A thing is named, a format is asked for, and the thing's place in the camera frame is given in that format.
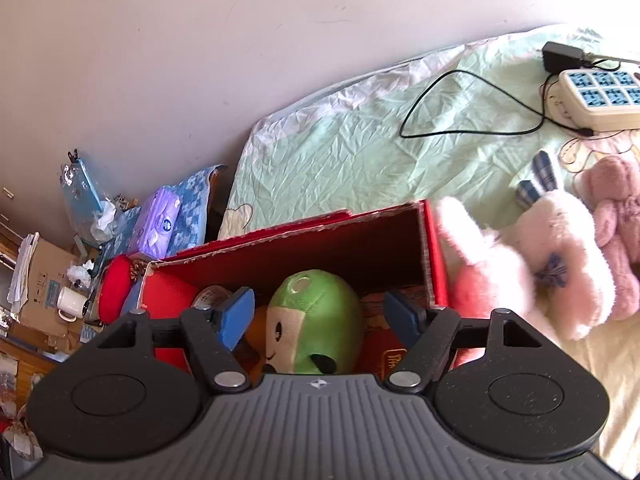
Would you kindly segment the red cardboard box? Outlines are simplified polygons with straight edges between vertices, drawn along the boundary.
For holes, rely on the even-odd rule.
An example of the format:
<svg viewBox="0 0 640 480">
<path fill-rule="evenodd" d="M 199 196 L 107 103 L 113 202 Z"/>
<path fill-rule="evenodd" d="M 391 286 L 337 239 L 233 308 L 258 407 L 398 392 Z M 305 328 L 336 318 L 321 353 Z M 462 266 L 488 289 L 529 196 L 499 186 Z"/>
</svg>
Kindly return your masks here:
<svg viewBox="0 0 640 480">
<path fill-rule="evenodd" d="M 139 307 L 175 318 L 204 288 L 254 290 L 265 306 L 290 275 L 318 269 L 342 278 L 361 299 L 423 286 L 430 307 L 449 304 L 448 278 L 427 200 L 363 214 L 348 210 L 281 224 L 187 249 L 151 263 Z"/>
</svg>

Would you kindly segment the light green bed sheet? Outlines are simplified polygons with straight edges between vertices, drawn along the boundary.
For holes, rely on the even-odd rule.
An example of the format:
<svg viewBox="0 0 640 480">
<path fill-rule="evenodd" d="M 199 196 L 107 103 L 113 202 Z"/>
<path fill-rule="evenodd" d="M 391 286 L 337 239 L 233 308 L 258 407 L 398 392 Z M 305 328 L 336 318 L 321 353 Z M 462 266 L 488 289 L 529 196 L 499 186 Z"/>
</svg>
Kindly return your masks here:
<svg viewBox="0 0 640 480">
<path fill-rule="evenodd" d="M 547 41 L 639 53 L 616 32 L 550 25 L 428 52 L 322 89 L 254 125 L 220 236 L 442 196 L 500 229 L 521 214 L 515 188 L 532 174 L 537 152 L 550 155 L 571 193 L 599 158 L 637 157 L 635 131 L 595 141 L 568 131 L 542 66 Z"/>
</svg>

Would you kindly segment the blue patterned cloth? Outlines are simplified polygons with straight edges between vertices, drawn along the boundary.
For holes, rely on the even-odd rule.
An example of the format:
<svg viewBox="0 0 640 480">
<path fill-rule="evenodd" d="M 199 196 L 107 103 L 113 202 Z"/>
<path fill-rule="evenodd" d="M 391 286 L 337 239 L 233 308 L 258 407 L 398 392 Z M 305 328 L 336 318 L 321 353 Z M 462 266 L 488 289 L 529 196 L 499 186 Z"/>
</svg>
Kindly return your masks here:
<svg viewBox="0 0 640 480">
<path fill-rule="evenodd" d="M 218 180 L 226 171 L 224 165 L 215 165 L 198 170 L 183 181 L 165 185 L 171 193 L 179 197 L 180 208 L 163 256 L 152 256 L 151 261 L 177 255 L 188 248 L 204 243 L 207 230 L 209 206 L 218 188 Z M 119 255 L 127 255 L 129 245 L 136 235 L 136 224 L 142 211 L 141 206 L 126 210 L 116 222 L 115 236 L 104 243 L 96 257 L 94 274 Z"/>
</svg>

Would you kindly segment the purple tissue pack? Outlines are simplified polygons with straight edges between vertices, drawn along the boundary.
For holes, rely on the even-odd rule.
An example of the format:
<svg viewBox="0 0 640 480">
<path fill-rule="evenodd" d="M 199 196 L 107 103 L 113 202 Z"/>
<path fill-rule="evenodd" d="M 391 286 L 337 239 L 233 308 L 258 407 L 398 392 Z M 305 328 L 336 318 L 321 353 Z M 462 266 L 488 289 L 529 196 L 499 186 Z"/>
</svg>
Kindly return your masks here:
<svg viewBox="0 0 640 480">
<path fill-rule="evenodd" d="M 163 186 L 142 206 L 134 225 L 127 256 L 146 261 L 163 259 L 168 251 L 181 200 L 177 193 Z"/>
</svg>

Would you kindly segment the white mug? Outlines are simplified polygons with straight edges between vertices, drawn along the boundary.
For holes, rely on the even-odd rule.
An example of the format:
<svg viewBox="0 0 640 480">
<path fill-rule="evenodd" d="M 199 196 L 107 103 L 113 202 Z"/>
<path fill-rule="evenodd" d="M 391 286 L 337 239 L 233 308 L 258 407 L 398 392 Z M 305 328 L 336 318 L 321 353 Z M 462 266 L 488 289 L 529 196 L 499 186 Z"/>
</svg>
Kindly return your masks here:
<svg viewBox="0 0 640 480">
<path fill-rule="evenodd" d="M 63 287 L 58 294 L 58 316 L 67 323 L 81 320 L 87 309 L 88 298 L 69 287 Z"/>
</svg>

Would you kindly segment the green avocado plush toy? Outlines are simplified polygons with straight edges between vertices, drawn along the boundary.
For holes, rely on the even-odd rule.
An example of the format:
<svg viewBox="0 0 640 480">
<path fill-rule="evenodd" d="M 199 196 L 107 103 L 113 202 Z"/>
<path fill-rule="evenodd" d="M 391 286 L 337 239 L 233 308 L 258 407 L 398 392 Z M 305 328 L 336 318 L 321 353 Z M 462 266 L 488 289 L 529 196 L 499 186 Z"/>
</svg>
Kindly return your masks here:
<svg viewBox="0 0 640 480">
<path fill-rule="evenodd" d="M 363 340 L 358 297 L 339 276 L 307 270 L 286 278 L 266 311 L 266 367 L 280 374 L 344 375 Z"/>
</svg>

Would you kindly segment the red packet in box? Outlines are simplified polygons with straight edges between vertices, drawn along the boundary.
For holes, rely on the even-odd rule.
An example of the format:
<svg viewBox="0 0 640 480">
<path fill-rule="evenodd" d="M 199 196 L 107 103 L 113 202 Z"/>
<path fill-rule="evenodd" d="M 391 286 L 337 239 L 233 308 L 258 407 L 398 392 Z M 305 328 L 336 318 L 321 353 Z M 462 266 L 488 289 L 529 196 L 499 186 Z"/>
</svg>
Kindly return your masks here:
<svg viewBox="0 0 640 480">
<path fill-rule="evenodd" d="M 418 341 L 428 306 L 423 286 L 393 292 L 372 292 L 360 299 L 364 335 L 354 371 L 372 373 L 381 381 Z"/>
</svg>

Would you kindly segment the white bunny plush toy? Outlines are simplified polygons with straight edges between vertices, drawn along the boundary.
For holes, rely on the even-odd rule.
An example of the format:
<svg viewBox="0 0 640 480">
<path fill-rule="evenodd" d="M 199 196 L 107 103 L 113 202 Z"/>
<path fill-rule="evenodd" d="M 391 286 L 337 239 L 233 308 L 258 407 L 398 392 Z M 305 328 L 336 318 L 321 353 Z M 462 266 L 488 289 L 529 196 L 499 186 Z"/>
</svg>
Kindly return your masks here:
<svg viewBox="0 0 640 480">
<path fill-rule="evenodd" d="M 437 202 L 435 217 L 439 237 L 460 260 L 450 307 L 462 318 L 489 318 L 493 310 L 509 309 L 558 344 L 555 329 L 536 306 L 536 286 L 523 257 L 503 244 L 498 232 L 481 229 L 454 197 Z"/>
</svg>

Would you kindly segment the brown cardboard box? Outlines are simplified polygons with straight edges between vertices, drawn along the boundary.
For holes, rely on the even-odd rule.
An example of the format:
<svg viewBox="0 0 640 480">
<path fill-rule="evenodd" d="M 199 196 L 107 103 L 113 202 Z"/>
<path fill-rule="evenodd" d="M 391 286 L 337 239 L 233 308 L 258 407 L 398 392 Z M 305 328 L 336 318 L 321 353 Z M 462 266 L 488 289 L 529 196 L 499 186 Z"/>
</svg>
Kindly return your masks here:
<svg viewBox="0 0 640 480">
<path fill-rule="evenodd" d="M 48 337 L 56 351 L 73 353 L 80 346 L 82 318 L 73 323 L 58 314 L 58 297 L 65 287 L 72 287 L 67 270 L 78 259 L 42 237 L 35 244 L 26 278 L 26 301 L 14 315 L 17 322 Z"/>
</svg>

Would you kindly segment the mauve teddy bear plush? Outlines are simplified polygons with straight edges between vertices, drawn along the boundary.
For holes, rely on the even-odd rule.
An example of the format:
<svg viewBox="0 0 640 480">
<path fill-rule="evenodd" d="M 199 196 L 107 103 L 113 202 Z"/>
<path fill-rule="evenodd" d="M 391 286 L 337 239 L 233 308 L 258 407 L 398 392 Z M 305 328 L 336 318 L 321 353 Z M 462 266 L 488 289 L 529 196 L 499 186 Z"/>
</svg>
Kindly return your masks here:
<svg viewBox="0 0 640 480">
<path fill-rule="evenodd" d="M 605 156 L 584 172 L 582 185 L 597 245 L 614 280 L 611 318 L 630 318 L 639 310 L 639 164 L 620 155 Z"/>
</svg>

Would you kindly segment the white fluffy plush toy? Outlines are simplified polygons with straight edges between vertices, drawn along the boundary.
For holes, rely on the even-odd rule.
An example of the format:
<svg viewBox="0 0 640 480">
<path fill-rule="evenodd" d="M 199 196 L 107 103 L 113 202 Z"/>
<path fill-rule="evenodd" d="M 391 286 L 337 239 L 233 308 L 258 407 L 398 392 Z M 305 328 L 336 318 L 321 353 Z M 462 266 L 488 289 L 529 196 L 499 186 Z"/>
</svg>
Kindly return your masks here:
<svg viewBox="0 0 640 480">
<path fill-rule="evenodd" d="M 614 280 L 596 243 L 591 212 L 562 188 L 547 152 L 533 157 L 532 171 L 532 180 L 516 186 L 525 211 L 512 226 L 510 244 L 548 288 L 559 335 L 579 340 L 612 313 Z"/>
</svg>

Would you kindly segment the blue bag with clip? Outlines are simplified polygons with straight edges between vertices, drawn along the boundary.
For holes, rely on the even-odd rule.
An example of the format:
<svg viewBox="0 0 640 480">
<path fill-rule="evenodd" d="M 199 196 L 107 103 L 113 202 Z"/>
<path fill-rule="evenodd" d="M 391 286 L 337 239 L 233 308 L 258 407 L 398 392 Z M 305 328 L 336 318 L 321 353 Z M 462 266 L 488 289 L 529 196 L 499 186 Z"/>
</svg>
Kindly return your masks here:
<svg viewBox="0 0 640 480">
<path fill-rule="evenodd" d="M 61 166 L 60 188 L 68 220 L 84 242 L 101 246 L 116 235 L 118 208 L 96 186 L 78 151 L 69 151 L 67 157 Z"/>
</svg>

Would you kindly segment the white blue power strip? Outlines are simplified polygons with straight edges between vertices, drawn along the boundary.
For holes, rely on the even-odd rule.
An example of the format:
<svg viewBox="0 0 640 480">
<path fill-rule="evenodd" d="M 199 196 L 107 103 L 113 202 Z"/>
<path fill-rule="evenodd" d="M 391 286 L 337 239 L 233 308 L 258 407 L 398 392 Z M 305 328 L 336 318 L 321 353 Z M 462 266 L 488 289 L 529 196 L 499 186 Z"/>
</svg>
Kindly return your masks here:
<svg viewBox="0 0 640 480">
<path fill-rule="evenodd" d="M 560 111 L 593 132 L 639 129 L 639 73 L 620 68 L 563 70 L 553 86 Z"/>
</svg>

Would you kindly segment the black power adapter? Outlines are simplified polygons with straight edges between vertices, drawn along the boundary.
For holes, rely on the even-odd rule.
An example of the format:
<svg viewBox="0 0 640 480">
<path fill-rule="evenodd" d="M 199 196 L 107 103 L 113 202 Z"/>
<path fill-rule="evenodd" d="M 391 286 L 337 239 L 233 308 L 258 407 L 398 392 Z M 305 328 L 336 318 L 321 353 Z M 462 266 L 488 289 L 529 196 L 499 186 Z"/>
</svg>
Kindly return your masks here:
<svg viewBox="0 0 640 480">
<path fill-rule="evenodd" d="M 547 41 L 541 49 L 544 70 L 559 75 L 564 70 L 578 70 L 585 62 L 585 52 L 578 47 Z"/>
</svg>

